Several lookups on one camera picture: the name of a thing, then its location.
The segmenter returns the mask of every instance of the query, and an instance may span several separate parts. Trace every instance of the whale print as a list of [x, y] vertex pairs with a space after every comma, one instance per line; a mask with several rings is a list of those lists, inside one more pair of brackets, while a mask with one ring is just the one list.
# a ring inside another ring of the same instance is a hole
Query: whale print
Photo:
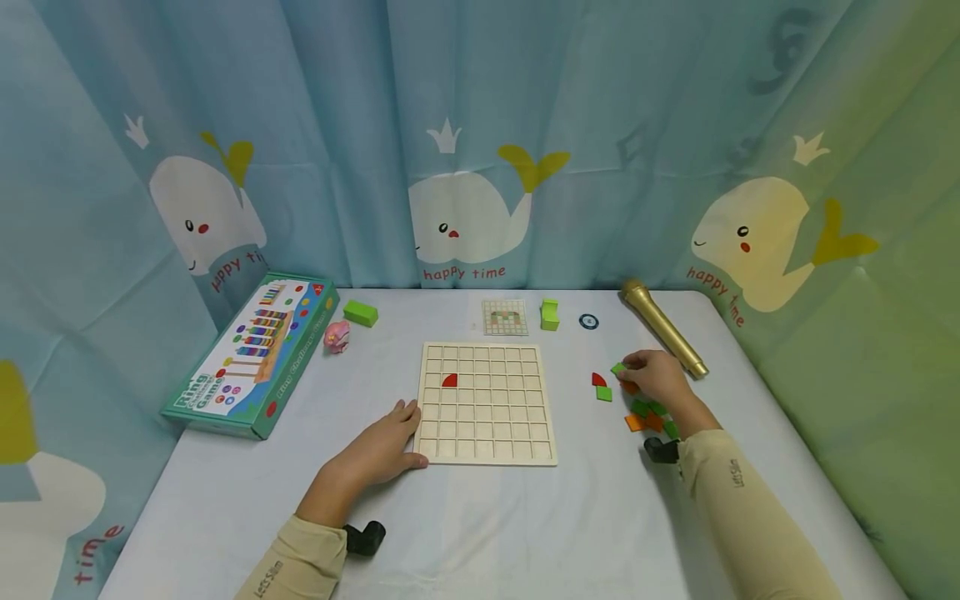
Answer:
[[792, 183], [775, 177], [749, 180], [718, 198], [693, 232], [693, 253], [723, 269], [760, 312], [786, 304], [825, 263], [875, 252], [879, 244], [860, 233], [842, 236], [843, 209], [833, 198], [809, 262], [786, 273], [809, 206]]

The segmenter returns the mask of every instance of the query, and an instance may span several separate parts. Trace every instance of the beige sleeve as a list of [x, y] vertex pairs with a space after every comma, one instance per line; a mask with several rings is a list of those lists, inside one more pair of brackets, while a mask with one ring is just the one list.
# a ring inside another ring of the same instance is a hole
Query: beige sleeve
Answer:
[[326, 600], [346, 557], [346, 531], [291, 516], [234, 600]]
[[701, 520], [742, 600], [832, 600], [840, 591], [726, 431], [680, 444], [680, 466]]

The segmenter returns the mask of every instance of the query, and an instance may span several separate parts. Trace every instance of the white tablecloth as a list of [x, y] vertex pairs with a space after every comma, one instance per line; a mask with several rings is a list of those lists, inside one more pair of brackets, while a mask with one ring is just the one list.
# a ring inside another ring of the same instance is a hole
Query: white tablecloth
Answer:
[[[318, 351], [270, 440], [187, 431], [101, 598], [230, 598], [317, 468], [398, 398], [417, 394], [423, 342], [539, 344], [555, 468], [436, 465], [370, 492], [351, 523], [381, 521], [372, 560], [348, 559], [336, 597], [365, 600], [732, 597], [674, 467], [653, 465], [627, 405], [595, 399], [591, 372], [659, 348], [615, 292], [344, 290], [376, 306], [340, 356]], [[531, 335], [483, 335], [484, 299], [523, 298]], [[541, 331], [540, 301], [560, 301]], [[710, 375], [694, 389], [739, 440], [848, 599], [904, 598], [708, 300], [656, 293]], [[595, 315], [593, 331], [577, 323]]]

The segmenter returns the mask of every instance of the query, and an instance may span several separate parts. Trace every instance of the crown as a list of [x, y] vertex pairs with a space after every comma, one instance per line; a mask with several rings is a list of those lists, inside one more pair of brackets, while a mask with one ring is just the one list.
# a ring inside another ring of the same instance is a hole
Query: crown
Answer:
[[447, 118], [444, 121], [444, 128], [442, 130], [427, 130], [426, 132], [437, 142], [437, 148], [440, 149], [440, 154], [452, 155], [457, 152], [457, 137], [462, 130], [462, 127], [458, 127], [456, 132], [452, 132], [450, 129], [450, 119]]
[[127, 137], [133, 140], [133, 143], [139, 146], [140, 150], [146, 148], [150, 139], [147, 138], [147, 132], [143, 130], [143, 115], [136, 117], [136, 123], [126, 114], [123, 115], [123, 118], [127, 119]]
[[793, 153], [794, 161], [799, 162], [805, 167], [816, 160], [818, 156], [829, 154], [830, 148], [820, 147], [820, 140], [823, 136], [824, 133], [819, 132], [809, 141], [804, 141], [799, 135], [794, 135], [793, 141], [797, 144], [797, 150]]

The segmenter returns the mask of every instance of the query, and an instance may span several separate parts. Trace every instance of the pattern card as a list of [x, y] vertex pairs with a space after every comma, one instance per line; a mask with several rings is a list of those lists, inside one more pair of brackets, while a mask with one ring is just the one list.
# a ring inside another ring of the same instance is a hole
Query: pattern card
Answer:
[[540, 347], [428, 342], [414, 451], [434, 464], [554, 467]]
[[523, 300], [483, 300], [484, 335], [530, 335]]

